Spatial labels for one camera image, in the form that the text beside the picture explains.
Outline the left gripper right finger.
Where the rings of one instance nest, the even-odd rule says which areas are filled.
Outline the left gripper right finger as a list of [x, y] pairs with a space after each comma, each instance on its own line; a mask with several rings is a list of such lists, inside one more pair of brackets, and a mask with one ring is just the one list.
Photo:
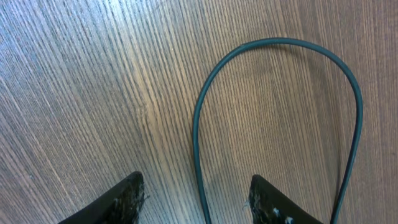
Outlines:
[[322, 224], [259, 174], [254, 174], [248, 203], [253, 224]]

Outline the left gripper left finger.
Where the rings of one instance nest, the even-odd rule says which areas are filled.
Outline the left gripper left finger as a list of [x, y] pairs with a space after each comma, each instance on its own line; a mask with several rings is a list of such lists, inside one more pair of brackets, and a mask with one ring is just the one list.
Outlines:
[[135, 171], [85, 208], [60, 223], [137, 224], [144, 204], [144, 189], [143, 174]]

